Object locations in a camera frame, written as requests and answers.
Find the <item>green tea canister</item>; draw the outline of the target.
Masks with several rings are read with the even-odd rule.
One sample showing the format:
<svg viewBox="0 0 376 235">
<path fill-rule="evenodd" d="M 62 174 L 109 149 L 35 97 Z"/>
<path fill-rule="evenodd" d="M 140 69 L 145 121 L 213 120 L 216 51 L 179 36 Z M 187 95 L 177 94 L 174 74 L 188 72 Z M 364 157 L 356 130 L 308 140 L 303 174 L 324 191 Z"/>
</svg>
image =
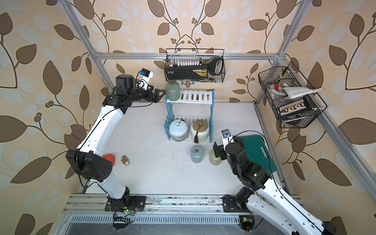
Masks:
<svg viewBox="0 0 376 235">
<path fill-rule="evenodd" d="M 181 97 L 180 86 L 177 82 L 168 82 L 165 85 L 166 97 L 170 101 L 177 101 Z"/>
</svg>

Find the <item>yellow-green tea canister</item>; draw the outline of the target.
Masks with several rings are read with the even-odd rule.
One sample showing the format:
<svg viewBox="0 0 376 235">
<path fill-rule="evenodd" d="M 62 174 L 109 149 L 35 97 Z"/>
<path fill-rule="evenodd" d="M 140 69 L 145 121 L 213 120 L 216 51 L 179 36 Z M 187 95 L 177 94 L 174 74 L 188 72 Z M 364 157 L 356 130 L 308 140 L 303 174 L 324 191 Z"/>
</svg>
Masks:
<svg viewBox="0 0 376 235">
<path fill-rule="evenodd" d="M 222 162 L 222 160 L 221 160 L 220 157 L 219 157 L 219 158 L 216 157 L 215 152 L 214 152 L 213 149 L 210 151 L 209 161 L 210 161 L 210 163 L 211 163 L 212 165 L 215 165 L 215 166 L 220 165 L 221 162 Z"/>
</svg>

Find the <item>blue white wooden shelf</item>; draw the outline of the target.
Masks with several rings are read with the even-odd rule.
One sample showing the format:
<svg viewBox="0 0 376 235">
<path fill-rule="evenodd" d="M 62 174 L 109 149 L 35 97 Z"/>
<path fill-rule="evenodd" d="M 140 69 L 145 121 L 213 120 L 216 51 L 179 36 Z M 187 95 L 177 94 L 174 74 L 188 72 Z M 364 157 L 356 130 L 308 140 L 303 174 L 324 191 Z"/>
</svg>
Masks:
<svg viewBox="0 0 376 235">
<path fill-rule="evenodd" d="M 187 126 L 191 127 L 196 120 L 201 119 L 208 124 L 208 139 L 211 142 L 213 136 L 214 90 L 182 90 L 180 93 L 179 100 L 171 101 L 168 98 L 164 99 L 167 110 L 167 116 L 164 121 L 164 130 L 167 138 L 171 140 L 169 127 L 174 120 L 183 119 Z"/>
</svg>

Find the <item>blue tea canister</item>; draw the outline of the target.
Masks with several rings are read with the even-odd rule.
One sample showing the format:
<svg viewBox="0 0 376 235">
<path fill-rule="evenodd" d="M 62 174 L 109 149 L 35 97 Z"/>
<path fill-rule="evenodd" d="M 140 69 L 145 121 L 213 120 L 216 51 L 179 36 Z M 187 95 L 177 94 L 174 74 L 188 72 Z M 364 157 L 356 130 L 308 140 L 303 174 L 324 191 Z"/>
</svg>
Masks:
<svg viewBox="0 0 376 235">
<path fill-rule="evenodd" d="M 190 150 L 191 160 L 198 164 L 203 161 L 204 149 L 201 146 L 194 146 Z"/>
</svg>

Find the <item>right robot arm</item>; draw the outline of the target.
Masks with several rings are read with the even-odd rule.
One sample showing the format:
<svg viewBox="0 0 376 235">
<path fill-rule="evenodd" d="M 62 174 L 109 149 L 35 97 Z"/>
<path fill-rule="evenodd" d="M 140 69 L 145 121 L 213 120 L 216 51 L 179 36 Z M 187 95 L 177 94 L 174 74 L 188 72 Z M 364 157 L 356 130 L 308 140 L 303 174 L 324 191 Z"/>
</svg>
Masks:
<svg viewBox="0 0 376 235">
<path fill-rule="evenodd" d="M 222 141 L 221 146 L 213 145 L 213 150 L 217 157 L 227 160 L 233 174 L 244 185 L 236 195 L 239 206 L 257 213 L 285 235 L 336 233 L 337 228 L 333 223 L 316 218 L 277 183 L 264 141 L 259 149 L 261 156 L 267 159 L 266 167 L 256 163 L 247 153 L 243 137 L 232 136 L 225 130 Z"/>
</svg>

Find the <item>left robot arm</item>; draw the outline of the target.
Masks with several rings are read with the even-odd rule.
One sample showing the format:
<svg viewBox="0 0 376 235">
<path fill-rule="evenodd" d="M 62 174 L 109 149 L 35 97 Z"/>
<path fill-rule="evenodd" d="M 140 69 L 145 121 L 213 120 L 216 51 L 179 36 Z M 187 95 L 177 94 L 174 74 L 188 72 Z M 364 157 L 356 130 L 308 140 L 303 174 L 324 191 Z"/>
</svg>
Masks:
<svg viewBox="0 0 376 235">
<path fill-rule="evenodd" d="M 66 159 L 76 174 L 96 183 L 106 194 L 111 211 L 123 212 L 133 208 L 129 188 L 124 186 L 112 172 L 113 164 L 104 158 L 106 144 L 123 115 L 134 102 L 145 100 L 158 103 L 165 95 L 149 84 L 153 73 L 139 71 L 136 77 L 121 74 L 116 86 L 105 98 L 99 117 L 89 134 L 77 148 L 66 153 Z"/>
</svg>

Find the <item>cream jar with tassel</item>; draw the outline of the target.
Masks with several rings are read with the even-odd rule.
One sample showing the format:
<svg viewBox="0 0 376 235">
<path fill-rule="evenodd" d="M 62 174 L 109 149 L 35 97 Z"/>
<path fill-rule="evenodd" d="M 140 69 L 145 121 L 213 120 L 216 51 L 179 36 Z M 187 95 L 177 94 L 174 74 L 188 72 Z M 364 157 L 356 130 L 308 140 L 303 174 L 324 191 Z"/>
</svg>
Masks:
<svg viewBox="0 0 376 235">
<path fill-rule="evenodd" d="M 199 119 L 193 122 L 190 132 L 194 143 L 199 144 L 209 138 L 210 128 L 205 120 Z"/>
</svg>

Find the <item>white-blue ceramic jar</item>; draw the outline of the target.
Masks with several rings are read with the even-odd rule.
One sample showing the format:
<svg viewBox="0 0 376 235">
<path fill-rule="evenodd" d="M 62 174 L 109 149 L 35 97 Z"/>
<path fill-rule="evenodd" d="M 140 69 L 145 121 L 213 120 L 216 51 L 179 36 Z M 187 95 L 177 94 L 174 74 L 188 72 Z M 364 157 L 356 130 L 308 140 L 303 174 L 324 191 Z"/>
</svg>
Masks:
<svg viewBox="0 0 376 235">
<path fill-rule="evenodd" d="M 185 140 L 189 135 L 188 125 L 183 119 L 174 120 L 170 124 L 168 132 L 170 137 L 176 142 Z"/>
</svg>

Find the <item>black yellow tool box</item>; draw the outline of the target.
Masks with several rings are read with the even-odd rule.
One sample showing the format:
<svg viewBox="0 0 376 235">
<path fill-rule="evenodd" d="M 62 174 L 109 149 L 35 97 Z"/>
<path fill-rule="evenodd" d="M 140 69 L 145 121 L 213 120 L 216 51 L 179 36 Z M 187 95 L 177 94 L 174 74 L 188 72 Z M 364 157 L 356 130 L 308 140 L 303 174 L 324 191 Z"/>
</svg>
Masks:
<svg viewBox="0 0 376 235">
<path fill-rule="evenodd" d="M 200 81 L 208 78 L 208 66 L 176 66 L 166 67 L 164 70 L 167 80 Z"/>
</svg>

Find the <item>brass padlock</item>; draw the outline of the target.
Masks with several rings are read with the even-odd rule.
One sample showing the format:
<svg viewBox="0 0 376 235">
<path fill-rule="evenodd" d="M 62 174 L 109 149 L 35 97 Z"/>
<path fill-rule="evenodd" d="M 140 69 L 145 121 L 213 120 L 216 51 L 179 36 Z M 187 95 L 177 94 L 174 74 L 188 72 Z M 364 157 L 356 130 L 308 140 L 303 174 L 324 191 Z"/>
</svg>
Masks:
<svg viewBox="0 0 376 235">
<path fill-rule="evenodd" d="M 126 165 L 126 166 L 128 166 L 128 165 L 130 164 L 130 161 L 129 161 L 129 159 L 128 159 L 128 157 L 127 157 L 126 155 L 123 155 L 123 156 L 121 157 L 121 162 L 122 162 L 124 165 Z"/>
</svg>

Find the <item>small red object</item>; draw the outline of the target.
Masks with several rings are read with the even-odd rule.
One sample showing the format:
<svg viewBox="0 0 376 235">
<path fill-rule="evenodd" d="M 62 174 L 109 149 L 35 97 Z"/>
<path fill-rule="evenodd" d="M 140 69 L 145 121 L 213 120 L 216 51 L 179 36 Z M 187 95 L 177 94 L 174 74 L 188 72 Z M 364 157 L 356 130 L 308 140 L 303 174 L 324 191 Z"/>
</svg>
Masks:
<svg viewBox="0 0 376 235">
<path fill-rule="evenodd" d="M 103 155 L 103 158 L 110 161 L 112 163 L 112 166 L 116 163 L 116 157 L 113 154 L 105 154 Z"/>
</svg>

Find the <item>paint tube set box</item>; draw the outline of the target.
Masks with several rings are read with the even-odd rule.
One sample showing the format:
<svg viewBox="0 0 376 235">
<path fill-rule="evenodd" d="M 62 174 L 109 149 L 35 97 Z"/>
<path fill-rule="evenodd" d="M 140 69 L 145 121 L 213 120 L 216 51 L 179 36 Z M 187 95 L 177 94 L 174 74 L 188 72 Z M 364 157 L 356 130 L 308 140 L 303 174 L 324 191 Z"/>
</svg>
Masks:
<svg viewBox="0 0 376 235">
<path fill-rule="evenodd" d="M 309 104 L 307 99 L 300 99 L 298 101 L 279 107 L 277 111 L 280 117 L 284 118 L 300 114 L 302 112 L 309 110 L 310 108 L 311 105 Z"/>
</svg>

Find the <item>white folded paper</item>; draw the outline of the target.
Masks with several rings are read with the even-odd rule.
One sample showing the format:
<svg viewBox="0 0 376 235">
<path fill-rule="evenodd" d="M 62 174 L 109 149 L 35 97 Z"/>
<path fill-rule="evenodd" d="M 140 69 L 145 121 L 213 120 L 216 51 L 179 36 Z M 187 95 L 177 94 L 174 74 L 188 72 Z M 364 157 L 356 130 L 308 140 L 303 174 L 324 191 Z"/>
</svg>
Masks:
<svg viewBox="0 0 376 235">
<path fill-rule="evenodd" d="M 306 87 L 285 87 L 281 91 L 286 94 L 290 99 L 296 99 L 305 95 L 321 92 L 323 89 L 309 89 Z"/>
</svg>

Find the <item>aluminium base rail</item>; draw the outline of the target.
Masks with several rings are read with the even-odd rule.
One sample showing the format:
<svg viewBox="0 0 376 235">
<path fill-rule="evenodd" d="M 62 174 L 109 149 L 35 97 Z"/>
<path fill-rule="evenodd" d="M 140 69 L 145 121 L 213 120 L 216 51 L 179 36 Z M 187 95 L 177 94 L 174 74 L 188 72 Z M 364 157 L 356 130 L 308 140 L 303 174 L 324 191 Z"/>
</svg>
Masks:
<svg viewBox="0 0 376 235">
<path fill-rule="evenodd" d="M 167 195 L 132 194 L 124 210 L 134 210 L 140 214 L 250 214 L 239 211 L 235 205 L 222 200 L 223 195 Z M 105 194 L 72 194 L 63 213 L 112 212 L 113 203 Z"/>
</svg>

